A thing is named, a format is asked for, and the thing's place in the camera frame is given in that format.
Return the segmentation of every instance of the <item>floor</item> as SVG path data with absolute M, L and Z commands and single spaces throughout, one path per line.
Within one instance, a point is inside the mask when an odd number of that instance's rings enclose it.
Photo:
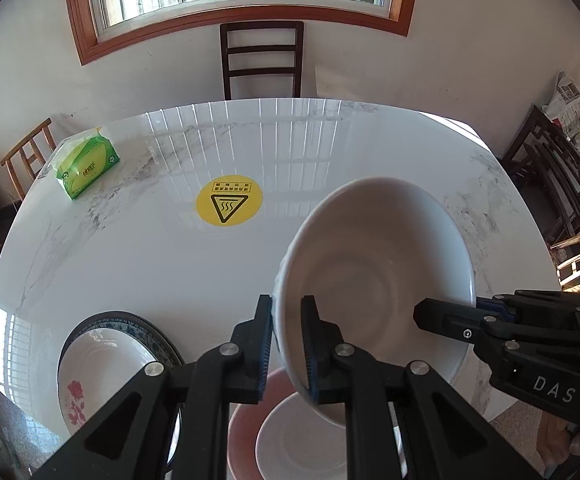
M 517 400 L 491 424 L 532 467 L 542 473 L 543 462 L 535 447 L 540 414 L 540 409 Z

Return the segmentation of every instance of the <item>stacked plates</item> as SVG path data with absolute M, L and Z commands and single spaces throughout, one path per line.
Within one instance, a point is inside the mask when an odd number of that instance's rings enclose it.
M 59 404 L 70 434 L 152 361 L 166 366 L 183 359 L 153 324 L 128 312 L 87 318 L 68 336 L 59 358 Z M 173 431 L 168 463 L 179 441 L 180 415 Z
M 344 480 L 345 429 L 311 409 L 279 368 L 263 401 L 234 411 L 228 465 L 235 480 Z

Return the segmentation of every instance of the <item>window frame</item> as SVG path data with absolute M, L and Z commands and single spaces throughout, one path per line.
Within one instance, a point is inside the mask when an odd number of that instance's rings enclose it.
M 179 30 L 244 20 L 316 20 L 376 28 L 407 36 L 415 0 L 386 0 L 377 6 L 354 0 L 336 0 L 337 7 L 292 4 L 290 0 L 199 0 L 164 7 L 104 28 L 102 2 L 66 0 L 70 26 L 82 65 L 134 43 Z M 181 14 L 180 9 L 194 6 Z

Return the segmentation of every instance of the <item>bowl rim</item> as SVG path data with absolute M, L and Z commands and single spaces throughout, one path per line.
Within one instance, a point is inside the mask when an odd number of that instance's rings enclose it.
M 287 371 L 288 377 L 292 381 L 292 384 L 296 388 L 297 392 L 303 397 L 303 399 L 310 405 L 310 407 L 315 412 L 317 412 L 321 417 L 325 418 L 328 422 L 331 422 L 332 424 L 336 424 L 337 426 L 342 427 L 342 428 L 345 427 L 345 424 L 341 424 L 339 421 L 332 419 L 330 416 L 328 416 L 326 413 L 324 413 L 316 403 L 314 403 L 314 400 L 311 398 L 310 391 L 307 389 L 306 386 L 304 386 L 304 384 L 301 382 L 300 378 L 295 373 L 295 371 L 288 366 L 288 364 L 290 362 L 289 361 L 289 355 L 290 355 L 289 346 L 287 343 L 283 344 L 281 342 L 281 340 L 279 340 L 279 334 L 285 332 L 285 314 L 287 312 L 287 304 L 283 301 L 280 301 L 280 298 L 283 298 L 287 293 L 287 275 L 288 275 L 287 271 L 290 268 L 290 266 L 292 265 L 292 263 L 294 263 L 294 260 L 295 260 L 296 255 L 297 255 L 297 247 L 298 247 L 299 243 L 305 237 L 306 232 L 314 225 L 316 218 L 318 216 L 320 216 L 321 212 L 326 207 L 328 207 L 334 200 L 336 200 L 339 196 L 341 196 L 344 193 L 349 192 L 351 189 L 355 189 L 357 187 L 364 187 L 364 186 L 373 186 L 376 184 L 398 184 L 399 186 L 403 186 L 403 187 L 409 188 L 411 190 L 416 190 L 417 192 L 423 192 L 431 200 L 433 200 L 434 202 L 438 203 L 439 206 L 441 206 L 442 210 L 445 212 L 447 217 L 450 219 L 450 222 L 452 223 L 452 225 L 456 229 L 457 235 L 462 242 L 461 247 L 465 250 L 465 254 L 468 257 L 468 263 L 470 264 L 470 296 L 471 296 L 469 306 L 476 307 L 474 267 L 472 264 L 470 251 L 468 251 L 468 247 L 465 243 L 465 240 L 464 240 L 462 234 L 460 233 L 460 230 L 458 229 L 456 222 L 454 221 L 454 219 L 452 218 L 450 213 L 448 213 L 447 209 L 443 206 L 443 204 L 441 202 L 439 202 L 438 200 L 436 200 L 436 198 L 433 197 L 433 195 L 431 195 L 425 189 L 423 189 L 420 186 L 417 186 L 416 184 L 414 184 L 412 182 L 409 182 L 407 180 L 403 180 L 401 178 L 394 178 L 394 177 L 389 177 L 389 176 L 369 176 L 369 177 L 364 177 L 364 178 L 358 178 L 356 180 L 353 180 L 352 182 L 348 182 L 346 184 L 343 184 L 343 186 L 340 186 L 340 187 L 336 188 L 335 190 L 333 190 L 331 193 L 329 193 L 316 206 L 316 208 L 314 208 L 310 212 L 310 214 L 308 214 L 306 219 L 303 221 L 303 223 L 299 227 L 299 230 L 294 235 L 294 238 L 290 242 L 290 245 L 288 246 L 288 249 L 281 260 L 281 264 L 279 265 L 279 271 L 277 272 L 276 277 L 275 277 L 275 287 L 274 287 L 274 291 L 272 294 L 272 298 L 273 298 L 272 316 L 273 316 L 273 325 L 274 325 L 274 329 L 275 329 L 274 332 L 275 332 L 276 346 L 279 350 L 281 362 L 283 363 L 283 366 L 285 367 L 285 370 Z M 460 360 L 457 362 L 457 365 L 455 367 L 455 371 L 452 374 L 450 381 L 449 381 L 450 384 L 457 378 L 458 372 L 462 369 L 462 366 L 465 362 L 465 357 L 468 353 L 468 348 L 470 347 L 470 345 L 468 343 L 464 343 L 464 346 L 465 346 L 465 350 L 463 351 Z

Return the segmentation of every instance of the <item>white wall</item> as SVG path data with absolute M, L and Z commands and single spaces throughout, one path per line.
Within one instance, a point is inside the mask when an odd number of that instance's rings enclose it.
M 307 22 L 318 95 L 426 110 L 470 123 L 502 155 L 564 69 L 580 86 L 570 0 L 417 0 L 407 38 Z M 0 3 L 0 158 L 50 116 L 67 134 L 223 96 L 218 26 L 144 41 L 81 66 L 65 0 Z M 15 197 L 0 166 L 0 205 Z

